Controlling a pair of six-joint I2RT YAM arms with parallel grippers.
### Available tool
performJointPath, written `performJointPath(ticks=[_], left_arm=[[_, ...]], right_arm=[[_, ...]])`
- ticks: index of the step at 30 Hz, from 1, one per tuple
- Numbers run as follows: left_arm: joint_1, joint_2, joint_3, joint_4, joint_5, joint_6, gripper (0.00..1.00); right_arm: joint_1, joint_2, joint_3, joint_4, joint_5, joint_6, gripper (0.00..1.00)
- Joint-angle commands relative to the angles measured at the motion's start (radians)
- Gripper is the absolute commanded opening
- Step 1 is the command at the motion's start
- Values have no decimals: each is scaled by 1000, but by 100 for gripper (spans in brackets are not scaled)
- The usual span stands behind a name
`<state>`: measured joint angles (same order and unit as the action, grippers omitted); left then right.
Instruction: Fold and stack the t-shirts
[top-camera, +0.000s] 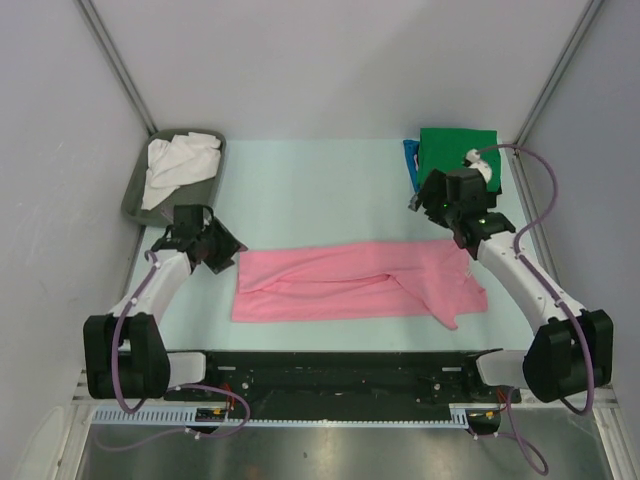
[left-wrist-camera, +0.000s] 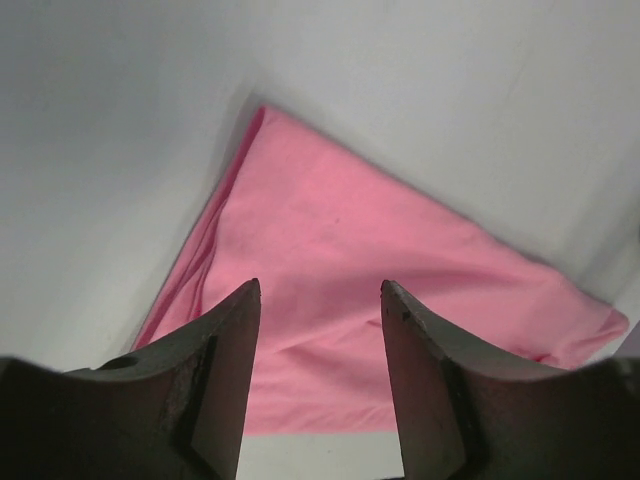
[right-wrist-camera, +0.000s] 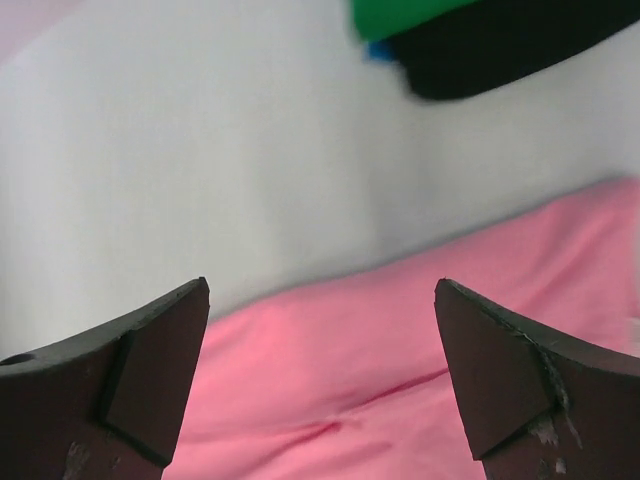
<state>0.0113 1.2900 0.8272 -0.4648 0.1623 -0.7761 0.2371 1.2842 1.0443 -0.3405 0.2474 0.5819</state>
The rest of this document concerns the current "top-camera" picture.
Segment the pink t shirt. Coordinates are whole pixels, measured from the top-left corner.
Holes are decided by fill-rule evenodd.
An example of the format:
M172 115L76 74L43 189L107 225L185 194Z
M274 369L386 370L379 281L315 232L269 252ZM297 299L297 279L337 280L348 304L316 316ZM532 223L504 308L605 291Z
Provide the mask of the pink t shirt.
M488 309L468 254L451 240L361 242L239 256L236 323L431 316L449 330Z

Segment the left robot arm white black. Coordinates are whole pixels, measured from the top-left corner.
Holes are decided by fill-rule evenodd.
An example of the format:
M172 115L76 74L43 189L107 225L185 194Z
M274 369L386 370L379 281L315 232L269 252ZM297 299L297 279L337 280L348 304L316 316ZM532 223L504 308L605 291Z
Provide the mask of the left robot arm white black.
M173 223L144 252L149 270L112 309L83 326L86 379L95 399L113 399L134 413L148 399L184 386L214 397L221 376L201 352L170 353L159 325L175 294L201 265L219 274L245 249L208 205L177 205Z

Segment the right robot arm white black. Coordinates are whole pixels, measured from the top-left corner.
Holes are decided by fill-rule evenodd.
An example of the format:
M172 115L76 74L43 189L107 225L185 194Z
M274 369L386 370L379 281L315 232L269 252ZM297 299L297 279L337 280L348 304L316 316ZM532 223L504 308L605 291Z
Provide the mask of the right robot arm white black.
M526 350L491 350L475 357L461 376L463 393L484 401L497 386L529 390L543 403L562 402L589 413L597 388L612 374L613 321L603 310L587 310L562 292L520 245L507 217L489 209L483 174L462 167L434 169L411 200L412 210L453 234L457 247L487 269L506 289L533 333Z

